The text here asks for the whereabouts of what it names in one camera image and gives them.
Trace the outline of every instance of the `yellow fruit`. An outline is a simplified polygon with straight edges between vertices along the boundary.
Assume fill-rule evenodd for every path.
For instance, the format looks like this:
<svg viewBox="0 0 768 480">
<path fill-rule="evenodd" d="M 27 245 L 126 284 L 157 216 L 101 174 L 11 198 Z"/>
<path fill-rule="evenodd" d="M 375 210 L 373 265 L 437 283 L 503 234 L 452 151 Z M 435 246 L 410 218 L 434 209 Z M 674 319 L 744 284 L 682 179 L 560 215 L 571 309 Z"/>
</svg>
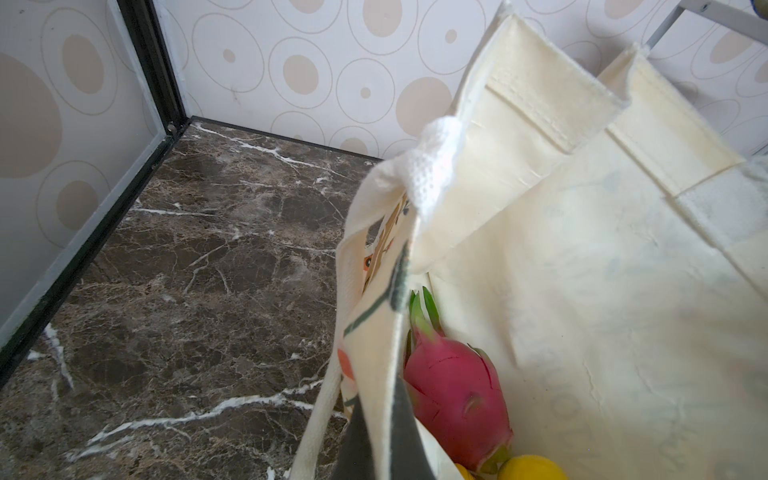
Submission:
<svg viewBox="0 0 768 480">
<path fill-rule="evenodd" d="M 498 471 L 498 480 L 568 480 L 568 477 L 549 458 L 520 455 L 502 465 Z"/>
<path fill-rule="evenodd" d="M 456 465 L 456 468 L 458 468 L 458 472 L 462 474 L 462 477 L 464 477 L 464 480 L 474 480 L 472 478 L 472 475 L 467 472 L 467 469 L 459 465 L 458 463 L 454 463 L 453 465 Z"/>
</svg>

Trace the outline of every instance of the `wall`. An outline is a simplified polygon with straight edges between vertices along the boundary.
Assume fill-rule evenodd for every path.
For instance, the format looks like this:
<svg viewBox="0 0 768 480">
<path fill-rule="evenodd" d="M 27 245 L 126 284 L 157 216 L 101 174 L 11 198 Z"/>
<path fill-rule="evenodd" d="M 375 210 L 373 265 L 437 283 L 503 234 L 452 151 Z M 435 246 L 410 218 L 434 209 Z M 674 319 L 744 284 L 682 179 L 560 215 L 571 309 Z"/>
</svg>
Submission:
<svg viewBox="0 0 768 480">
<path fill-rule="evenodd" d="M 105 0 L 5 0 L 0 32 L 1 346 L 160 129 Z"/>
<path fill-rule="evenodd" d="M 392 157 L 442 114 L 499 0 L 156 0 L 187 109 Z M 747 8 L 748 0 L 732 0 Z M 597 74 L 677 0 L 519 0 Z M 768 142 L 768 51 L 686 13 L 655 65 L 745 154 Z"/>
</svg>

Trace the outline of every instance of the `dragon fruit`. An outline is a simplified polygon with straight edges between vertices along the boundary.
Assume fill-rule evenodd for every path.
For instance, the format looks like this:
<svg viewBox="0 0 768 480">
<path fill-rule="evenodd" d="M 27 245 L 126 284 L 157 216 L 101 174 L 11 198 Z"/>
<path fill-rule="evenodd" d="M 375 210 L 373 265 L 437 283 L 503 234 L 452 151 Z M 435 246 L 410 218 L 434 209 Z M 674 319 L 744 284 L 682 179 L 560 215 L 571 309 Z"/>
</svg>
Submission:
<svg viewBox="0 0 768 480">
<path fill-rule="evenodd" d="M 403 371 L 414 414 L 452 461 L 494 474 L 512 438 L 496 368 L 481 349 L 445 336 L 432 294 L 423 292 L 429 319 L 412 292 Z"/>
</svg>

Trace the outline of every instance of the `canvas tote bag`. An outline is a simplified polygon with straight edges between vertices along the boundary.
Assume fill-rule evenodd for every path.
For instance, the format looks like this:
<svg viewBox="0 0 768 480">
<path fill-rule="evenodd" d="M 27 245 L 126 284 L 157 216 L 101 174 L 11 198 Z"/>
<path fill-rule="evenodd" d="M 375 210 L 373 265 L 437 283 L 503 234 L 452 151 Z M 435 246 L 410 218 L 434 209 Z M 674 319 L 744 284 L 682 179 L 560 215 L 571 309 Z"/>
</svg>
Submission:
<svg viewBox="0 0 768 480">
<path fill-rule="evenodd" d="M 339 388 L 334 478 L 461 478 L 400 377 L 421 285 L 495 364 L 514 455 L 574 480 L 768 478 L 768 164 L 642 48 L 595 79 L 507 2 L 471 65 L 449 116 L 349 209 L 334 351 L 290 478 L 313 478 Z"/>
</svg>

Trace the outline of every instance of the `brown marble tile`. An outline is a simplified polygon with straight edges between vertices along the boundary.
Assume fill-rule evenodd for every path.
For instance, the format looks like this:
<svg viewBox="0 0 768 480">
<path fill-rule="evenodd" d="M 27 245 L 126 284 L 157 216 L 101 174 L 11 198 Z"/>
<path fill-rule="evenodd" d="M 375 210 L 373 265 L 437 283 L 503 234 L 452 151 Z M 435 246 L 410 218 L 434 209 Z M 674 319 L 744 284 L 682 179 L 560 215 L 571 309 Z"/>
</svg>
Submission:
<svg viewBox="0 0 768 480">
<path fill-rule="evenodd" d="M 282 478 L 370 165 L 193 124 L 0 392 L 0 478 Z"/>
</svg>

